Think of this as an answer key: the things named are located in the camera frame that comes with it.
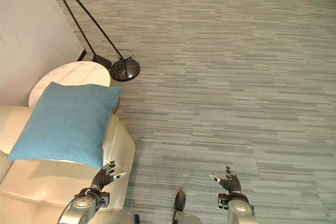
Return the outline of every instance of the cream leather sofa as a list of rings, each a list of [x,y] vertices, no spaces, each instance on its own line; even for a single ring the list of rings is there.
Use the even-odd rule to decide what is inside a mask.
[[[0,223],[56,223],[74,194],[89,187],[97,169],[85,164],[48,160],[6,160],[33,108],[0,106]],[[118,116],[112,114],[103,142],[104,164],[115,160],[116,172],[127,172],[103,191],[110,203],[90,221],[108,223],[113,211],[124,204],[135,144]]]

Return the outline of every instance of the floor lamp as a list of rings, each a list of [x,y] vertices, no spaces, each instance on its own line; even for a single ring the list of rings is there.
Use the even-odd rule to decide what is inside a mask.
[[[83,35],[86,43],[90,47],[92,53],[93,53],[93,59],[92,61],[97,62],[101,65],[103,65],[106,69],[110,71],[110,75],[114,80],[117,81],[129,81],[134,79],[139,73],[140,73],[140,65],[139,63],[132,59],[131,57],[128,58],[123,58],[121,55],[120,51],[115,47],[113,42],[110,40],[110,38],[107,36],[107,34],[104,32],[104,30],[100,27],[100,25],[97,23],[97,21],[93,18],[93,16],[89,13],[89,11],[83,6],[83,4],[79,1],[76,0],[76,2],[82,7],[82,9],[86,12],[86,14],[91,18],[91,20],[94,22],[94,24],[99,28],[99,30],[103,33],[105,38],[108,40],[110,45],[115,49],[117,52],[119,60],[116,61],[114,64],[111,63],[110,60],[96,54],[95,50],[93,49],[92,45],[90,44],[88,38],[86,37],[85,33],[83,32],[82,28],[78,24],[75,16],[73,15],[68,3],[66,0],[62,0],[64,5],[66,6],[68,12],[74,19],[78,29],[80,30],[81,34]]]

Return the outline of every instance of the white wall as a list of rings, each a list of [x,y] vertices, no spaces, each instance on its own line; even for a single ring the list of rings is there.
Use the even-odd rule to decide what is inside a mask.
[[[28,104],[46,73],[83,47],[56,0],[0,0],[0,104]]]

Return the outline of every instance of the sofa seat cushion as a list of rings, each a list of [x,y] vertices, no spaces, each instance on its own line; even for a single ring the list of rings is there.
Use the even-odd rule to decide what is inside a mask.
[[[98,169],[84,164],[48,160],[14,161],[1,183],[2,194],[44,204],[66,206],[82,188],[89,187]],[[122,172],[118,167],[116,173]],[[128,176],[104,187],[110,203],[101,210],[121,209]]]

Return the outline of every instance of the sofa armrest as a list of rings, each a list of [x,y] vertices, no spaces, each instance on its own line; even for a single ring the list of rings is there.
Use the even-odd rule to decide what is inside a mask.
[[[33,108],[0,106],[0,151],[9,154],[25,127]]]

